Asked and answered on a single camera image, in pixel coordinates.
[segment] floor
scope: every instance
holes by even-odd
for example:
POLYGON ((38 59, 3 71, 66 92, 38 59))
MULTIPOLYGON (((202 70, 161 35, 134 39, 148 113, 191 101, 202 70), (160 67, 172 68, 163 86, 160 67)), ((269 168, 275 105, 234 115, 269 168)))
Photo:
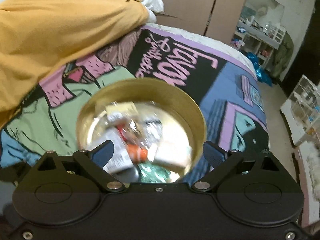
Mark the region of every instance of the floor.
POLYGON ((284 120, 280 114, 280 107, 287 97, 279 85, 270 87, 267 84, 259 83, 259 87, 267 116, 270 151, 296 180, 296 171, 292 160, 293 148, 284 120))

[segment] cartoon print blanket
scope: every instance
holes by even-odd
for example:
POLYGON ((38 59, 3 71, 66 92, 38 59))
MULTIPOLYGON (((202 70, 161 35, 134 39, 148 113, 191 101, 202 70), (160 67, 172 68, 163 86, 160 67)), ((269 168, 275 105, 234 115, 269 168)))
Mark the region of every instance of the cartoon print blanket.
MULTIPOLYGON (((71 155, 78 150, 82 106, 103 87, 132 77, 158 78, 184 90, 206 119, 207 139, 221 148, 268 149, 257 80, 247 66, 180 35, 143 26, 41 80, 1 131, 1 167, 21 160, 33 165, 47 150, 71 155)), ((200 179, 210 168, 202 157, 185 181, 200 179)))

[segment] orange fabric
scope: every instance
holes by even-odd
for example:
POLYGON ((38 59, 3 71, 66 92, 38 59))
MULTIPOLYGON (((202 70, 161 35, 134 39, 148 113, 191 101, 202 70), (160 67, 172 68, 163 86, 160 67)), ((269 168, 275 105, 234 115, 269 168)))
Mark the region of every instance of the orange fabric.
POLYGON ((0 3, 0 128, 40 79, 147 22, 141 0, 0 3))

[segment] wooden wardrobe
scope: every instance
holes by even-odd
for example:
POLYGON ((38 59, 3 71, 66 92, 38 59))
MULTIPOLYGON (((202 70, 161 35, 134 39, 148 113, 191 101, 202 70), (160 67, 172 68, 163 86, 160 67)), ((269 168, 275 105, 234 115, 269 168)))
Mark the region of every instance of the wooden wardrobe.
POLYGON ((245 0, 163 0, 157 23, 229 44, 245 0))

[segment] screw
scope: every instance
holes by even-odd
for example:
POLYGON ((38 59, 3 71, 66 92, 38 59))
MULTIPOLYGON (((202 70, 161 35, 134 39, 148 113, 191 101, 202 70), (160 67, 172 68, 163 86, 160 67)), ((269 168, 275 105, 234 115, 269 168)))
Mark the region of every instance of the screw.
POLYGON ((198 181, 195 183, 195 188, 199 190, 206 190, 210 187, 210 184, 205 181, 198 181))
POLYGON ((118 189, 121 189, 122 183, 119 181, 112 181, 107 184, 107 187, 109 189, 118 190, 118 189))
POLYGON ((294 232, 289 232, 285 235, 286 240, 294 240, 296 238, 296 234, 294 232))
POLYGON ((30 232, 24 232, 22 234, 22 237, 25 239, 25 240, 32 240, 33 239, 33 234, 30 233, 30 232))

